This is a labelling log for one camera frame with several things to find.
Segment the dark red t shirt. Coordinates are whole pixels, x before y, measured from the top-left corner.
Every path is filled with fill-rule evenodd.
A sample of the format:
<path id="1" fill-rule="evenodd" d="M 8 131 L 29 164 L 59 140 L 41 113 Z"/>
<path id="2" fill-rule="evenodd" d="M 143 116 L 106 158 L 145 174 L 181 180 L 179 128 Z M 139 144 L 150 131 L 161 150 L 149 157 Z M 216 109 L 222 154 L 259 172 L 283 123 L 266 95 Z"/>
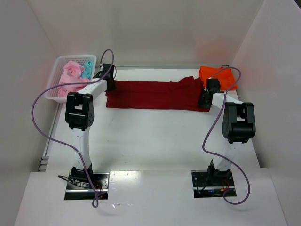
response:
<path id="1" fill-rule="evenodd" d="M 189 110 L 208 112 L 198 106 L 203 83 L 200 78 L 180 81 L 115 81 L 117 89 L 106 93 L 107 108 Z"/>

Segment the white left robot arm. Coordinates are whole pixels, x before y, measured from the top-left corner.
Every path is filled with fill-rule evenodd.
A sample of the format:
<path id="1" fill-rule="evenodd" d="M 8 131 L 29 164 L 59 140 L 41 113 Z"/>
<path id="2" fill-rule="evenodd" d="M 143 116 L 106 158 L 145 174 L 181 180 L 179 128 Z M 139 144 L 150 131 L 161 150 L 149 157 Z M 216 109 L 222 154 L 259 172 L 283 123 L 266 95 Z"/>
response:
<path id="1" fill-rule="evenodd" d="M 73 146 L 76 148 L 70 178 L 73 183 L 89 185 L 89 180 L 94 177 L 89 154 L 89 131 L 95 119 L 94 100 L 100 94 L 116 89 L 116 71 L 116 66 L 102 64 L 101 71 L 92 79 L 92 84 L 67 95 L 65 120 L 71 129 Z"/>

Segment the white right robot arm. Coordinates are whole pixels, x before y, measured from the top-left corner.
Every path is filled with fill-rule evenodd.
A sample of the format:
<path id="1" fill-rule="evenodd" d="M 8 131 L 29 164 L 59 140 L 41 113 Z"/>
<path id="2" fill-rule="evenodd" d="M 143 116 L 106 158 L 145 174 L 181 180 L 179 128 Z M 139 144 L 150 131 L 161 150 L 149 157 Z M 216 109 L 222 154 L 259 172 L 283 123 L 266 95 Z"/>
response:
<path id="1" fill-rule="evenodd" d="M 216 78 L 206 80 L 205 87 L 201 89 L 198 103 L 204 108 L 209 109 L 215 106 L 220 109 L 202 144 L 203 151 L 214 156 L 207 173 L 208 182 L 216 186 L 230 176 L 236 150 L 253 138 L 256 133 L 254 105 L 239 101 L 227 93 L 221 92 L 220 82 Z M 222 135 L 226 145 L 221 151 L 211 152 L 206 150 L 205 145 L 221 116 L 223 117 Z"/>

